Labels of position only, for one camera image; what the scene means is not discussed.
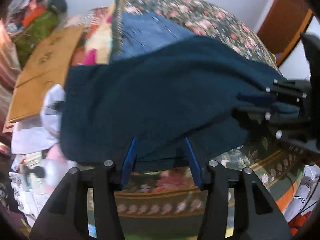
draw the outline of pile of clothes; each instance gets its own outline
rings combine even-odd
[[[66,10],[65,0],[26,0],[9,12],[6,30],[16,45],[21,68],[39,41],[58,26]]]

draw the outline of red object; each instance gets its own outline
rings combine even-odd
[[[302,227],[302,225],[307,221],[309,215],[311,214],[312,211],[307,212],[306,214],[298,215],[294,220],[289,222],[289,227],[291,230],[291,234],[294,236]]]
[[[38,6],[34,10],[31,10],[29,14],[22,20],[23,27],[28,27],[37,17],[45,13],[45,7]]]

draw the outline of floral bedspread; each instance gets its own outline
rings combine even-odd
[[[276,69],[276,59],[258,36],[228,11],[202,0],[116,0],[113,20],[113,52],[121,50],[121,14],[155,12],[190,29],[209,36],[249,60],[266,63]]]

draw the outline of wooden door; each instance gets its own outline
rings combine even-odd
[[[309,6],[305,0],[275,0],[258,31],[273,54],[284,52],[304,21]]]

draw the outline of screw head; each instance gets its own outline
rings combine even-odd
[[[278,131],[276,132],[276,138],[277,138],[277,139],[280,139],[281,136],[282,136],[282,131],[281,131],[281,130],[278,130]]]
[[[253,172],[253,170],[252,170],[251,168],[249,168],[249,167],[245,167],[245,168],[244,168],[244,172],[245,172],[246,174],[251,174],[251,173]]]
[[[107,167],[111,166],[112,164],[113,164],[113,161],[112,161],[112,160],[106,160],[106,161],[103,163],[103,165],[105,165],[105,166],[107,166]]]
[[[271,118],[271,114],[269,112],[266,112],[265,118],[266,118],[267,121],[269,121],[270,118]]]
[[[73,167],[69,170],[69,173],[71,173],[71,174],[76,174],[77,172],[78,172],[78,168],[76,168],[76,167]]]
[[[209,165],[210,165],[211,167],[215,167],[215,166],[218,165],[218,162],[215,161],[215,160],[210,160],[210,161],[209,161]]]

